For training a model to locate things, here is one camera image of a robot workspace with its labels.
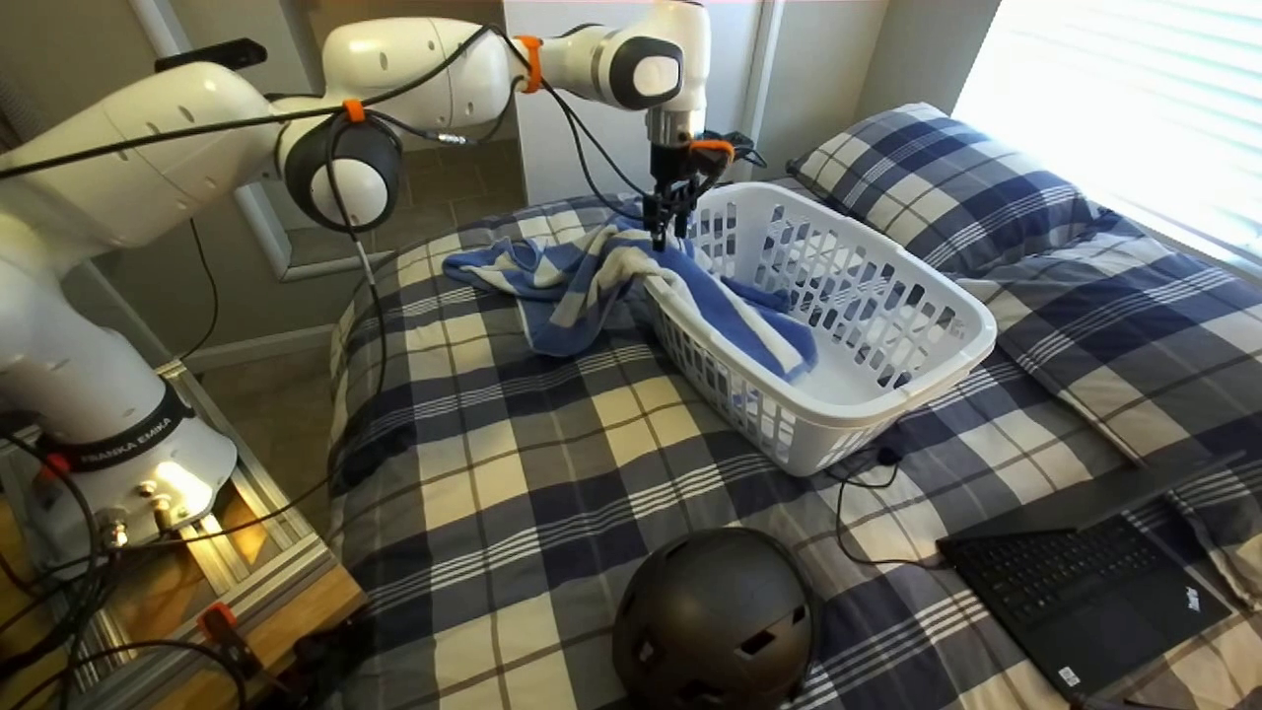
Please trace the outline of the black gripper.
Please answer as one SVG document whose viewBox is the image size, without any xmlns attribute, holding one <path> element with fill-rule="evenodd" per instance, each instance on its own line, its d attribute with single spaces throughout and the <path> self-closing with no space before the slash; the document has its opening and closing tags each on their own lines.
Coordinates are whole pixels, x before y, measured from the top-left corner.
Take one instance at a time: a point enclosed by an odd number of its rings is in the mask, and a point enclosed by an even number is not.
<svg viewBox="0 0 1262 710">
<path fill-rule="evenodd" d="M 691 139 L 684 147 L 653 149 L 657 197 L 645 197 L 645 229 L 653 244 L 684 244 L 697 197 L 725 175 L 734 161 L 730 139 Z"/>
</svg>

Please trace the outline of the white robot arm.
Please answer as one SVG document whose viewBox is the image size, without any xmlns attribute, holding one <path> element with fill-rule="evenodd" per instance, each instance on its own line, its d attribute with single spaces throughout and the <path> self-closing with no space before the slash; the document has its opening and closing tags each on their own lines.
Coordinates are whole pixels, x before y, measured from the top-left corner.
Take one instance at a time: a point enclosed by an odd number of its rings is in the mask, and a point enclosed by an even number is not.
<svg viewBox="0 0 1262 710">
<path fill-rule="evenodd" d="M 401 139 L 457 136 L 509 101 L 570 90 L 649 120 L 653 229 L 704 189 L 712 11 L 657 0 L 649 18 L 559 37 L 472 19 L 357 19 L 325 39 L 325 87 L 271 101 L 213 48 L 93 102 L 6 156 L 0 175 L 0 399 L 39 431 L 28 523 L 64 575 L 146 548 L 217 507 L 238 446 L 119 332 L 81 315 L 64 277 L 143 249 L 277 169 L 321 225 L 357 233 L 394 204 Z"/>
</svg>

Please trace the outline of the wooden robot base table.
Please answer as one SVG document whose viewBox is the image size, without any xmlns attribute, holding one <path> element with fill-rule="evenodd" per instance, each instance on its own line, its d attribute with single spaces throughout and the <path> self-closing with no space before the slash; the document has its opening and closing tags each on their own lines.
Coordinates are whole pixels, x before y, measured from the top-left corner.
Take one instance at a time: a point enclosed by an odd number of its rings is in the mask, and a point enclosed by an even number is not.
<svg viewBox="0 0 1262 710">
<path fill-rule="evenodd" d="M 366 605 L 210 392 L 179 362 L 161 379 L 238 444 L 238 473 L 181 536 L 119 555 L 75 649 L 10 678 L 0 710 L 233 710 L 296 663 L 302 641 Z"/>
</svg>

